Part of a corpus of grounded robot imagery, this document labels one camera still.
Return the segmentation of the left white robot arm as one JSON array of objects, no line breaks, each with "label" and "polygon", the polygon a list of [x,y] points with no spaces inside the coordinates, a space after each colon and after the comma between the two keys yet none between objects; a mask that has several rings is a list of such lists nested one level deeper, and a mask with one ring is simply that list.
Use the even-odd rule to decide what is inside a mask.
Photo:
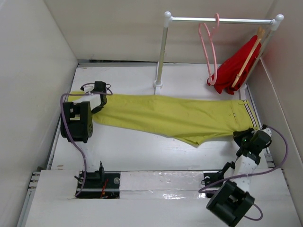
[{"label": "left white robot arm", "polygon": [[93,133],[92,116],[100,112],[107,104],[107,96],[112,95],[111,85],[103,81],[86,83],[80,87],[80,93],[65,93],[60,98],[61,136],[80,152],[84,168],[77,179],[90,182],[94,187],[105,183],[105,171],[102,162],[93,165],[92,155],[78,145],[87,143]]}]

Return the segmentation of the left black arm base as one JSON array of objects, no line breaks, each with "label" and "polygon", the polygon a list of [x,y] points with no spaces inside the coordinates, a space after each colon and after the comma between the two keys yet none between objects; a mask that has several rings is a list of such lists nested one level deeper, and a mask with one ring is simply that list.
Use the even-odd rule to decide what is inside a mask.
[{"label": "left black arm base", "polygon": [[119,199],[121,172],[105,171],[102,163],[99,170],[84,172],[74,177],[78,181],[75,197],[78,199]]}]

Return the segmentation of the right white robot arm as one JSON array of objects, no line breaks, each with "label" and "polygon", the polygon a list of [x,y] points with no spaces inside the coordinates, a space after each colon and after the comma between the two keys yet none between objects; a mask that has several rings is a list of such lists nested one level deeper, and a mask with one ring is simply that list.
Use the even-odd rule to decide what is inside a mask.
[{"label": "right white robot arm", "polygon": [[206,206],[229,227],[236,226],[254,204],[255,199],[249,193],[250,175],[260,163],[260,153],[271,144],[271,136],[272,131],[267,127],[233,133],[233,139],[239,146],[237,159],[231,163],[234,172],[225,170],[219,174],[222,186]]}]

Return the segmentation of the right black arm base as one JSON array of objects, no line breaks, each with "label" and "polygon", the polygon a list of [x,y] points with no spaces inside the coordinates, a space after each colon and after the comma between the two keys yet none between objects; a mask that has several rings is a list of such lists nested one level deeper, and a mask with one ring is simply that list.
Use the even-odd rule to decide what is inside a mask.
[{"label": "right black arm base", "polygon": [[235,169],[234,162],[227,162],[224,167],[219,171],[206,171],[204,172],[204,179],[201,181],[203,186],[208,186],[211,183],[217,182],[224,178],[224,174],[229,169]]}]

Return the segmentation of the yellow-green trousers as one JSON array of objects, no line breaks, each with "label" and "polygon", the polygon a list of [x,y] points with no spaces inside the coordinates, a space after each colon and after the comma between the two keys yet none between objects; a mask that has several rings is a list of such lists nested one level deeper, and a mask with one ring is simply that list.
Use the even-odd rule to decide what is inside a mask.
[{"label": "yellow-green trousers", "polygon": [[193,146],[258,129],[247,100],[207,101],[158,95],[113,94],[94,122],[178,139]]}]

